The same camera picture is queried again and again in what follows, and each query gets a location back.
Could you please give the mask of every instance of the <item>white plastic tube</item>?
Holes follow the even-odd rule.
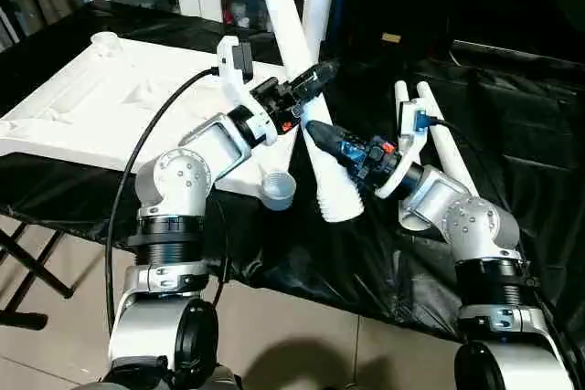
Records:
[[[274,34],[287,77],[294,79],[313,65],[293,0],[266,0]],[[329,223],[346,221],[364,211],[359,192],[346,169],[337,160],[317,148],[304,128],[308,121],[331,123],[323,95],[304,106],[302,127],[315,180],[321,215]]]
[[[432,94],[429,84],[426,81],[420,82],[417,84],[417,91],[419,92],[419,96],[425,99],[428,114],[443,119],[441,109]],[[435,143],[435,148],[437,148],[443,171],[464,184],[472,195],[478,196],[479,194],[473,183],[473,178],[469,174],[467,166],[465,166],[465,162],[459,153],[459,148],[457,148],[457,144],[453,136],[451,136],[449,129],[441,125],[432,126],[431,136]]]
[[[305,11],[304,34],[306,35],[307,46],[311,52],[313,62],[319,60],[321,39],[325,32],[327,9],[330,0],[309,0]]]

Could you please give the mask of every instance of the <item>cable connector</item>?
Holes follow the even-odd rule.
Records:
[[[419,110],[414,115],[414,129],[417,132],[422,132],[425,128],[429,128],[433,118],[427,114],[425,110]]]

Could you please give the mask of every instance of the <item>table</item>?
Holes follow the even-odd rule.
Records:
[[[236,33],[250,40],[256,60],[280,62],[270,35],[94,1],[0,54],[0,111],[14,107],[81,52],[93,33],[104,30],[209,52],[224,34]],[[522,227],[524,246],[537,264],[544,291],[585,349],[582,85],[431,60],[405,65],[400,53],[348,58],[326,92],[335,122],[363,137],[376,133],[391,139],[396,130],[391,85],[398,79],[405,79],[412,93],[418,81],[427,80],[446,119],[482,146],[496,184]],[[495,199],[464,145],[462,154],[480,193]],[[437,163],[432,148],[426,149],[423,160]],[[415,237],[400,231],[395,200],[370,195],[364,195],[364,215],[326,224],[300,137],[291,173],[298,190],[292,208],[282,213],[267,211],[253,198],[212,192],[228,220],[234,279],[461,340],[454,270],[449,249],[436,234]],[[0,212],[103,243],[119,178],[110,170],[10,154],[0,158]],[[137,208],[128,184],[115,224],[118,246],[133,233]],[[217,259],[224,232],[215,204],[208,203],[207,211],[204,255]]]

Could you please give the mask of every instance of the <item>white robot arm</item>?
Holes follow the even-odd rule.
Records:
[[[455,358],[460,390],[574,388],[527,264],[517,250],[519,227],[499,206],[432,166],[415,163],[434,119],[423,100],[401,104],[401,142],[364,142],[319,121],[307,130],[315,144],[345,166],[354,181],[380,198],[402,186],[401,207],[436,227],[451,246],[462,297],[459,326],[467,343]]]

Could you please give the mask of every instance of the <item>black metal leg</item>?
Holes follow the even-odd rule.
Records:
[[[73,295],[73,290],[57,279],[53,273],[43,267],[36,259],[20,247],[9,235],[0,229],[0,246],[4,247],[10,256],[18,260],[36,276],[43,279],[49,287],[58,292],[65,299]]]
[[[28,224],[27,223],[20,223],[18,225],[18,227],[16,228],[16,230],[14,231],[14,233],[12,235],[10,235],[10,238],[12,240],[14,240],[15,242],[18,241],[18,239],[20,239],[20,237],[22,237],[22,234],[25,233],[25,230],[27,229]],[[6,257],[8,256],[8,252],[3,249],[0,248],[0,265],[2,265],[2,263],[6,260]]]
[[[63,237],[63,235],[65,235],[63,232],[57,231],[53,233],[53,236],[50,238],[48,243],[45,245],[45,248],[43,248],[43,251],[41,251],[40,255],[37,258],[37,262],[39,264],[44,266],[47,263],[48,259],[53,254],[53,251],[57,247],[57,244],[59,243],[59,240]],[[30,290],[30,287],[33,286],[33,283],[35,282],[36,278],[37,275],[33,271],[29,271],[27,273],[27,276],[16,290],[15,295],[12,296],[12,299],[10,299],[10,301],[6,305],[5,311],[8,312],[16,311],[16,309],[20,306],[22,300],[24,300],[25,296]]]
[[[47,326],[48,317],[36,312],[0,311],[0,325],[40,331]]]

